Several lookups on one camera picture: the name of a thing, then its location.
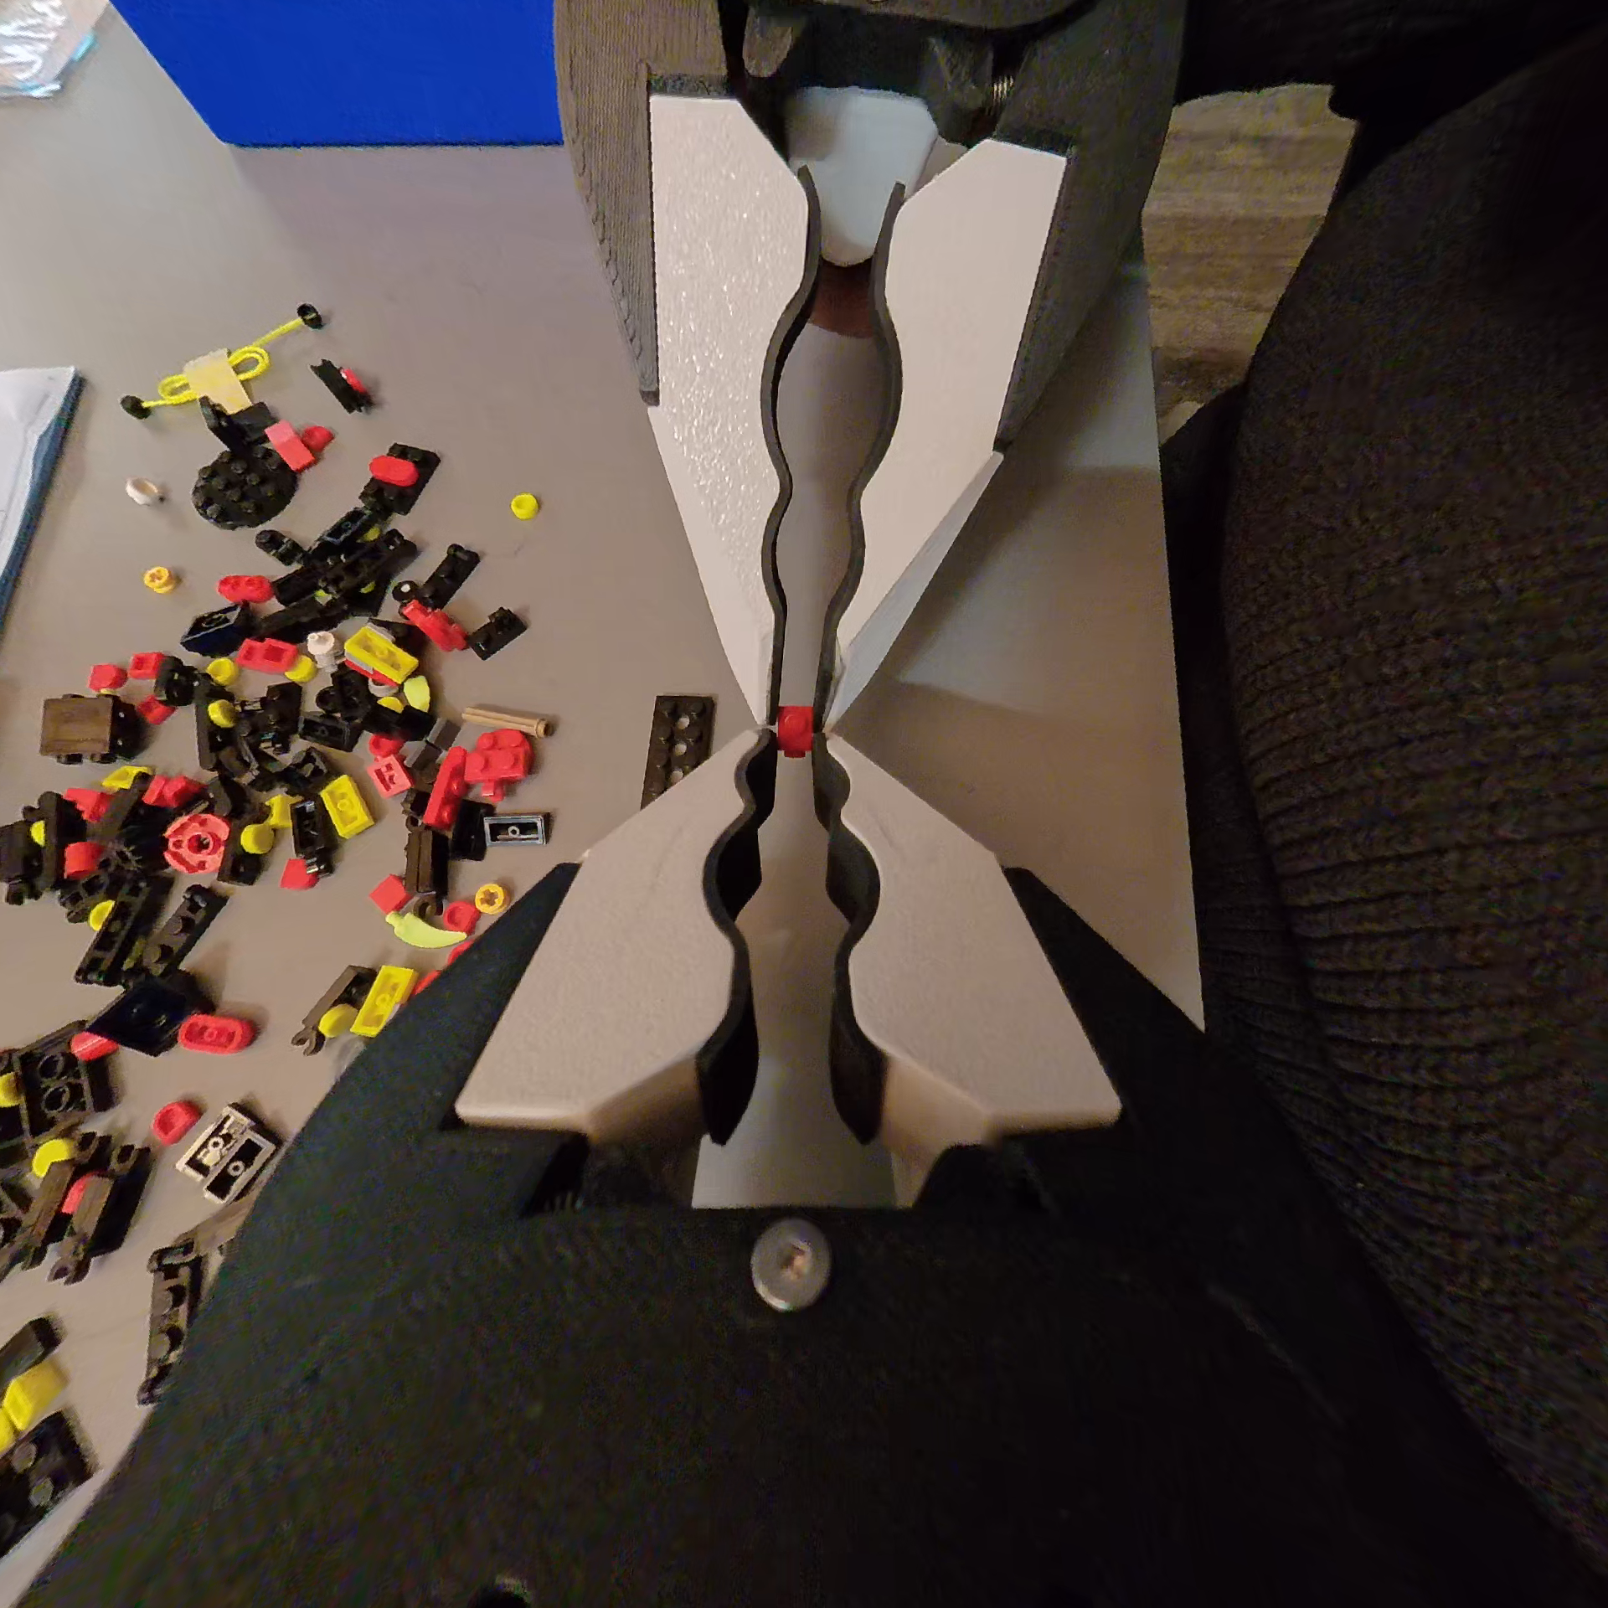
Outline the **long black lego plate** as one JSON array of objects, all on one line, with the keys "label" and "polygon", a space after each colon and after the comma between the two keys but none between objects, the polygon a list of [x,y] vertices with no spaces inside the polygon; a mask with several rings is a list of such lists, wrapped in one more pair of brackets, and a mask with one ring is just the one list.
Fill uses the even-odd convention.
[{"label": "long black lego plate", "polygon": [[709,756],[713,714],[711,695],[660,693],[654,697],[639,794],[642,810]]}]

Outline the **person's right forearm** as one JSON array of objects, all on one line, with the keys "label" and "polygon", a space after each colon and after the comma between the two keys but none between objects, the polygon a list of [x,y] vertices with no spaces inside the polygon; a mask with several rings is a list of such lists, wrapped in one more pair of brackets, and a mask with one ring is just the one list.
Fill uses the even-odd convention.
[{"label": "person's right forearm", "polygon": [[1326,86],[1339,115],[1433,117],[1603,21],[1603,2],[1190,2],[1173,101]]}]

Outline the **blue plastic storage bin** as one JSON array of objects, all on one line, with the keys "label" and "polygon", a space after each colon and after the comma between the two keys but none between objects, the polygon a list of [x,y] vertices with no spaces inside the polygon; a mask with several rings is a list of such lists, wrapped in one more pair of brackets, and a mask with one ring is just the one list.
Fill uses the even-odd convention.
[{"label": "blue plastic storage bin", "polygon": [[547,147],[551,2],[112,2],[231,147]]}]

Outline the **clear plastic bag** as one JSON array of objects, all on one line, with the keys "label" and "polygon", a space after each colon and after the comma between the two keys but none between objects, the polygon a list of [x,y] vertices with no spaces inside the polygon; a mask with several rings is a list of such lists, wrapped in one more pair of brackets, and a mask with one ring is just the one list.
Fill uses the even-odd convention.
[{"label": "clear plastic bag", "polygon": [[105,11],[106,2],[1,2],[1,100],[57,94]]}]

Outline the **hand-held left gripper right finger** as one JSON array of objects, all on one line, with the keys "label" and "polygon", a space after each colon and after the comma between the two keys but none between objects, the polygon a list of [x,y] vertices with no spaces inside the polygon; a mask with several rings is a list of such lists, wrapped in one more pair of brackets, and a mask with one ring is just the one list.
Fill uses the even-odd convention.
[{"label": "hand-held left gripper right finger", "polygon": [[842,737],[813,754],[836,1112],[884,1147],[1111,1126],[1119,1097],[998,860]]}]

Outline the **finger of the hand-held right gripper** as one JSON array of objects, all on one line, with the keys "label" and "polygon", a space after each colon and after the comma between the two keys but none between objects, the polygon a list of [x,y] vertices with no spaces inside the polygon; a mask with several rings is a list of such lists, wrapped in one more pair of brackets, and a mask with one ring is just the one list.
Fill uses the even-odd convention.
[{"label": "finger of the hand-held right gripper", "polygon": [[820,639],[817,724],[868,687],[998,469],[1000,417],[1071,155],[985,138],[895,186],[870,310],[889,412],[849,503],[853,563]]},{"label": "finger of the hand-held right gripper", "polygon": [[648,423],[732,678],[778,699],[776,532],[792,480],[776,379],[811,306],[819,205],[732,98],[648,98],[656,402]]}]

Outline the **pile of lego pieces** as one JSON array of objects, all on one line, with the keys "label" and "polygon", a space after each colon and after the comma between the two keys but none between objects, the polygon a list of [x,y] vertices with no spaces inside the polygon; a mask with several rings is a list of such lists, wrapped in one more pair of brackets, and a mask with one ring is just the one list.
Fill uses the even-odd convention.
[{"label": "pile of lego pieces", "polygon": [[185,1078],[170,1097],[137,1091],[127,1059],[233,1059],[258,1041],[258,1016],[225,999],[194,948],[221,911],[267,873],[284,846],[279,886],[302,896],[338,869],[384,798],[407,835],[405,871],[371,904],[409,946],[403,967],[348,965],[294,1028],[304,1057],[328,1039],[376,1034],[426,957],[449,961],[474,923],[501,909],[497,886],[449,898],[453,861],[516,838],[495,814],[533,766],[547,720],[472,714],[457,739],[430,704],[428,653],[487,659],[526,622],[510,609],[461,630],[449,603],[478,555],[447,546],[428,576],[407,576],[415,542],[395,521],[413,511],[438,454],[392,444],[371,459],[353,507],[309,544],[271,525],[284,513],[330,433],[277,415],[252,385],[269,346],[325,318],[311,304],[246,343],[187,362],[150,396],[126,394],[129,417],[189,410],[214,456],[193,482],[210,530],[242,532],[271,574],[216,578],[206,605],[179,620],[147,597],[183,588],[170,565],[83,542],[59,563],[38,607],[16,678],[38,685],[36,752],[51,768],[38,796],[3,819],[3,909],[43,902],[83,940],[72,984],[82,1011],[45,1034],[3,1036],[3,1277],[38,1275],[62,1292],[116,1254],[164,1162],[208,1206],[206,1219],[152,1248],[143,1373],[133,1405],[170,1386],[208,1265],[219,1260],[284,1141],[248,1099],[204,1103]]}]

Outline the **open lego instruction booklet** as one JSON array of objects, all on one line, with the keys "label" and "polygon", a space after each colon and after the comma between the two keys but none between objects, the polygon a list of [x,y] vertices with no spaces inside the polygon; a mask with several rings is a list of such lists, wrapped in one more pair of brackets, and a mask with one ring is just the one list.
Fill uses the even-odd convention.
[{"label": "open lego instruction booklet", "polygon": [[82,387],[76,368],[1,373],[1,618],[9,614]]}]

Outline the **person's right hand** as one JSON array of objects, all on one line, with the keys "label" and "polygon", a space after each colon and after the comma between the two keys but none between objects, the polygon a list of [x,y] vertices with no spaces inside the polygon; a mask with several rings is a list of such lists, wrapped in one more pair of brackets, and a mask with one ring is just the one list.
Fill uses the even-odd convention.
[{"label": "person's right hand", "polygon": [[876,337],[872,262],[868,258],[851,266],[820,260],[809,304],[809,324],[847,339]]}]

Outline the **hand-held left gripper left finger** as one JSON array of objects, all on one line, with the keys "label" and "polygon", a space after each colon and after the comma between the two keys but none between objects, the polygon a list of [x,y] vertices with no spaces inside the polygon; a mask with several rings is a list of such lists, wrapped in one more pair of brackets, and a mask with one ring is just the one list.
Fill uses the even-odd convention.
[{"label": "hand-held left gripper left finger", "polygon": [[455,1099],[480,1128],[725,1143],[757,1076],[748,946],[776,739],[753,729],[602,837]]}]

